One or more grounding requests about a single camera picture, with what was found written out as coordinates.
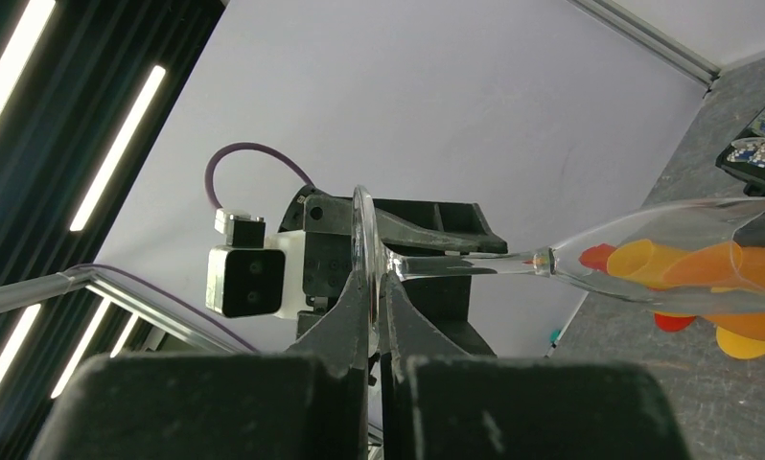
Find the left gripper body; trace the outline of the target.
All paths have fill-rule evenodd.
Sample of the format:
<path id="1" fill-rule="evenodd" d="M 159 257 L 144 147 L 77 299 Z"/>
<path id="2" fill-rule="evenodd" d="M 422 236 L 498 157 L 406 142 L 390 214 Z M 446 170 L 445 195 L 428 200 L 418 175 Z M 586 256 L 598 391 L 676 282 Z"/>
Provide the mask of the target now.
<path id="1" fill-rule="evenodd" d="M 504 255 L 507 242 L 490 228 L 475 203 L 377 198 L 380 238 L 390 250 L 416 257 L 458 253 Z M 297 332 L 303 334 L 335 304 L 352 269 L 351 199 L 302 187 L 279 225 L 282 235 L 302 237 L 302 266 L 289 275 L 303 306 L 293 307 Z M 441 333 L 472 355 L 493 350 L 468 321 L 472 279 L 469 276 L 408 281 L 413 306 Z"/>

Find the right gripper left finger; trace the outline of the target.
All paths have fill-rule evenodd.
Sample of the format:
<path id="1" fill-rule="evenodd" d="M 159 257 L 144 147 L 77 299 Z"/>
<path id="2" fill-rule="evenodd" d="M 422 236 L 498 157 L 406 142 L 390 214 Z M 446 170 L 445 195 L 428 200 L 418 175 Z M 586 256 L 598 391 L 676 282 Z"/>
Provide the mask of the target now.
<path id="1" fill-rule="evenodd" d="M 336 305 L 276 354 L 88 360 L 57 399 L 34 459 L 363 459 L 369 294 Z"/>

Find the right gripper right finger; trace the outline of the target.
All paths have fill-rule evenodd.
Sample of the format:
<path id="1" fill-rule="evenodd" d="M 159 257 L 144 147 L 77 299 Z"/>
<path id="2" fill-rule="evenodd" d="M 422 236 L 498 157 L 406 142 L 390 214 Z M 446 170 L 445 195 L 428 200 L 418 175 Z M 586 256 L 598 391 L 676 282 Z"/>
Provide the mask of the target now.
<path id="1" fill-rule="evenodd" d="M 388 459 L 686 459 L 661 386 L 623 362 L 475 356 L 381 282 Z"/>

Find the yellow wine glass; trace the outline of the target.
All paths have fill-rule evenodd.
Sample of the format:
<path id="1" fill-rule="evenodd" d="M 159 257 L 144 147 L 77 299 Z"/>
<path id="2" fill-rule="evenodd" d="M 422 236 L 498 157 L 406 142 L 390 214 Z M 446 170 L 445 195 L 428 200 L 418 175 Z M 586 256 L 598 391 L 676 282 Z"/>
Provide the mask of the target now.
<path id="1" fill-rule="evenodd" d="M 595 251 L 601 251 L 603 254 L 599 257 L 594 256 L 591 262 L 587 261 L 587 253 L 583 253 L 580 258 L 582 265 L 588 265 L 594 269 L 602 271 L 610 276 L 624 281 L 637 283 L 653 291 L 667 291 L 674 288 L 695 288 L 695 287 L 676 287 L 667 284 L 662 280 L 663 272 L 672 264 L 689 252 L 697 250 L 683 250 L 672 246 L 655 243 L 650 240 L 638 240 L 625 243 L 619 247 L 610 245 L 601 245 L 594 248 Z M 708 287 L 701 287 L 712 296 L 721 296 L 726 294 L 713 293 Z M 749 292 L 746 290 L 733 290 L 729 293 Z M 755 294 L 765 299 L 765 295 Z M 765 313 L 765 312 L 747 312 L 747 313 Z M 747 313 L 717 313 L 717 314 L 747 314 Z M 722 332 L 714 323 L 716 333 L 715 339 L 719 348 L 728 356 L 737 359 L 754 359 L 765 356 L 765 342 L 754 341 L 745 343 L 741 347 L 736 347 L 732 343 L 731 336 Z"/>

